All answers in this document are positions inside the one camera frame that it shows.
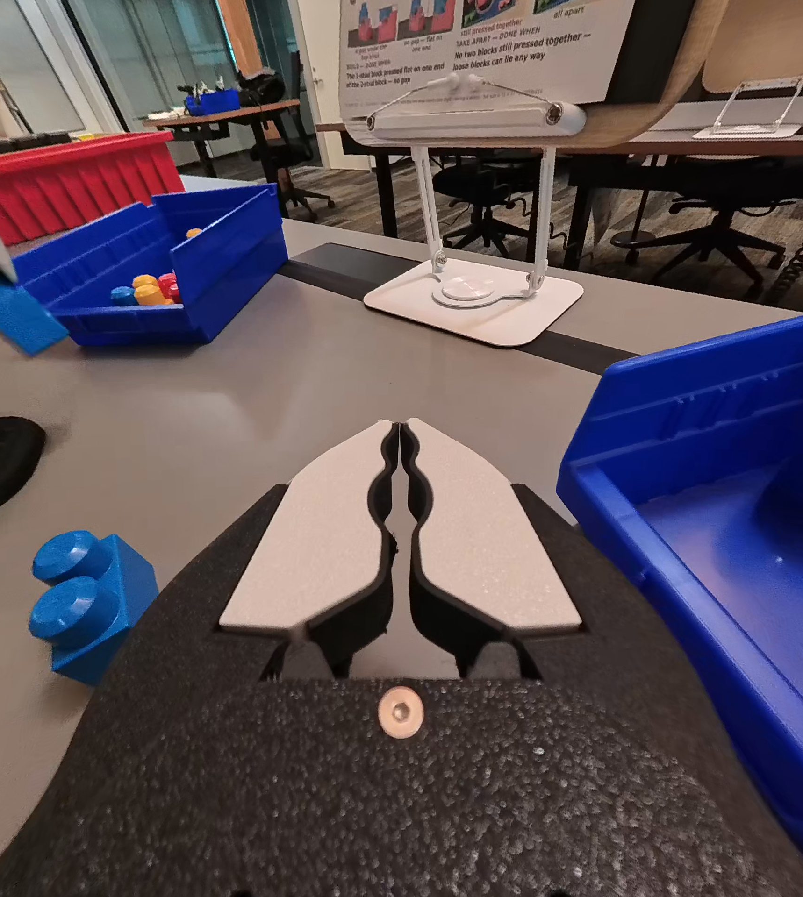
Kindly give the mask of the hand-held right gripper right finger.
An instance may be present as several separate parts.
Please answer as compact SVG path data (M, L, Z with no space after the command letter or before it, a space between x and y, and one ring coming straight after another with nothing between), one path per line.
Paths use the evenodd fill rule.
M583 619L512 483L494 465L418 418L400 431L408 476L409 607L418 632L471 673L485 646L577 633Z

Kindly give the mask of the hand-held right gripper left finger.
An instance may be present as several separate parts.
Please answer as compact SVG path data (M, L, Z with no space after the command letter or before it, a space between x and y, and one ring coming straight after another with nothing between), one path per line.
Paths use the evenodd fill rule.
M286 486L217 621L229 635L316 646L329 676L383 636L394 611L393 508L400 424L378 420Z

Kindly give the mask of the blue single-stud toy block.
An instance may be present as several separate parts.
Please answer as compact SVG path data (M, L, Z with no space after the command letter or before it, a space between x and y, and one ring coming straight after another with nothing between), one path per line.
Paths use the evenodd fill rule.
M0 335L30 357L69 338L63 327L23 287L0 277Z

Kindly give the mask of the pile of colourful toy blocks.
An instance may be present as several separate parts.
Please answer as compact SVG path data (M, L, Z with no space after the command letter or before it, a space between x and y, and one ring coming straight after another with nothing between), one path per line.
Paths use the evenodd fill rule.
M150 242L138 252L118 256L113 275L113 305L142 307L183 307L183 296L176 274L172 250L174 243L168 231L162 239Z

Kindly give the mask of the blue two-stud toy block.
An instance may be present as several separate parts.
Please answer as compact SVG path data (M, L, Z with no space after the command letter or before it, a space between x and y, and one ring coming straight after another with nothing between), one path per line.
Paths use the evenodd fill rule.
M153 566L116 534L57 534L37 551L44 584L28 621L50 648L50 670L96 686L142 614L158 596Z

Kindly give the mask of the blue plastic bin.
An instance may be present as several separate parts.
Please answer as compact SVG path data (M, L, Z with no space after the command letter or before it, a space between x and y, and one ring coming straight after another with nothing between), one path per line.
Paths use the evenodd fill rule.
M155 196L14 259L19 282L84 347L207 344L287 262L273 185ZM137 275L174 273L175 305L117 307Z
M187 114L199 118L239 110L241 103L236 89L224 89L187 94L184 107Z
M557 494L803 851L803 315L609 366Z

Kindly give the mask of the row of black cases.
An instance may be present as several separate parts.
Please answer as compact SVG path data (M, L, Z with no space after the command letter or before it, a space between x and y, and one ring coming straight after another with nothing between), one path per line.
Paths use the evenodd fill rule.
M66 131L12 137L0 140L0 155L17 151L44 149L71 142L71 135Z

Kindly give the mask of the red ribbed plastic bin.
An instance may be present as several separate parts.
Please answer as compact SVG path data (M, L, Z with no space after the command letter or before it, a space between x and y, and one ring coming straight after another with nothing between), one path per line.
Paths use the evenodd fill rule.
M0 238L14 246L182 193L170 133L120 134L0 154Z

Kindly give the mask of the black bag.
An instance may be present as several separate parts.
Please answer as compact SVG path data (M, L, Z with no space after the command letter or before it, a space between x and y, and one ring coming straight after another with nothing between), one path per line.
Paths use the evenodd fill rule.
M279 72L268 66L252 75L236 71L240 107L263 107L283 100L286 85Z

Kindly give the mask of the printed instruction sheet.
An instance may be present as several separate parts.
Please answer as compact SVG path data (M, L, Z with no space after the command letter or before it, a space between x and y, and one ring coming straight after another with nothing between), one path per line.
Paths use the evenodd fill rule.
M424 135L434 118L513 125L605 100L636 2L341 2L346 129Z

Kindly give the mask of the small clear stand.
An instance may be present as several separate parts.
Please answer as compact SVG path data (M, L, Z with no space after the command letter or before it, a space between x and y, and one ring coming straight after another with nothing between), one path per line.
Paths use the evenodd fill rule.
M724 119L732 105L742 93L754 93L766 90L782 90L791 88L792 93L787 105L781 111L780 115L771 122L764 123L744 123L737 125L727 125ZM799 97L803 89L803 74L790 78L778 78L771 80L755 80L743 81L738 84L727 102L720 110L713 125L701 129L695 135L694 140L757 140L763 138L783 139L797 134L802 125L798 123L787 123L786 118L789 115L791 107Z

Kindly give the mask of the small wooden display board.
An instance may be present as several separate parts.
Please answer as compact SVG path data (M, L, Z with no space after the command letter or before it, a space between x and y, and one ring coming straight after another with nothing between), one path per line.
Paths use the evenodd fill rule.
M731 93L742 82L803 76L803 1L730 1L701 83Z

